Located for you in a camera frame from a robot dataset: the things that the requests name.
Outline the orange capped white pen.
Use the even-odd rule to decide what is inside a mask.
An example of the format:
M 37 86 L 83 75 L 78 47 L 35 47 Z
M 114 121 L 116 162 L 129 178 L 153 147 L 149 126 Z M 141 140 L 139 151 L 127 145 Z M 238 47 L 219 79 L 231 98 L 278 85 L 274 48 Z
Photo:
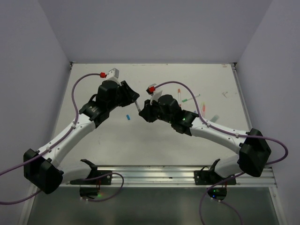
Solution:
M 181 100 L 181 90 L 180 89 L 178 89 L 178 102 L 179 102 L 179 106 L 181 107 L 182 100 Z

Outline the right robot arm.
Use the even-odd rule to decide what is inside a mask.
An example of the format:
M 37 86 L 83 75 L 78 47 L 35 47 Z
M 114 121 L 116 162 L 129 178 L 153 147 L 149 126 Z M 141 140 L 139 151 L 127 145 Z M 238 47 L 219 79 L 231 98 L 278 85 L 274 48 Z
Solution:
M 232 150 L 233 156 L 215 160 L 209 170 L 200 174 L 207 182 L 219 184 L 237 173 L 260 177 L 271 154 L 259 130 L 236 131 L 201 120 L 197 113 L 183 110 L 172 95 L 145 100 L 139 116 L 149 123 L 156 120 L 167 122 L 180 134 L 204 138 Z

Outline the grey capped white pen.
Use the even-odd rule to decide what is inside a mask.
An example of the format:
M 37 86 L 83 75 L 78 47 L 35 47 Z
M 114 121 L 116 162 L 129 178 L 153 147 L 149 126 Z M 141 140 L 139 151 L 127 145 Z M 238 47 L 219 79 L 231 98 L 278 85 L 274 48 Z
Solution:
M 138 112 L 141 112 L 140 106 L 139 106 L 139 104 L 138 104 L 138 102 L 137 102 L 137 101 L 135 101 L 135 106 L 136 106 L 136 108 L 137 108 Z

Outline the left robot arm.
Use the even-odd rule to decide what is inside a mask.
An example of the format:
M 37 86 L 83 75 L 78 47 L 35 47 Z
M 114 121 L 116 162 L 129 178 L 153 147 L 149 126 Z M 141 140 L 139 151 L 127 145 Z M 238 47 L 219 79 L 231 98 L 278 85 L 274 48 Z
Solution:
M 89 133 L 98 128 L 117 107 L 134 103 L 139 94 L 126 81 L 103 81 L 98 91 L 77 111 L 74 120 L 48 144 L 23 155 L 24 177 L 45 194 L 56 190 L 63 181 L 59 165 L 64 157 Z

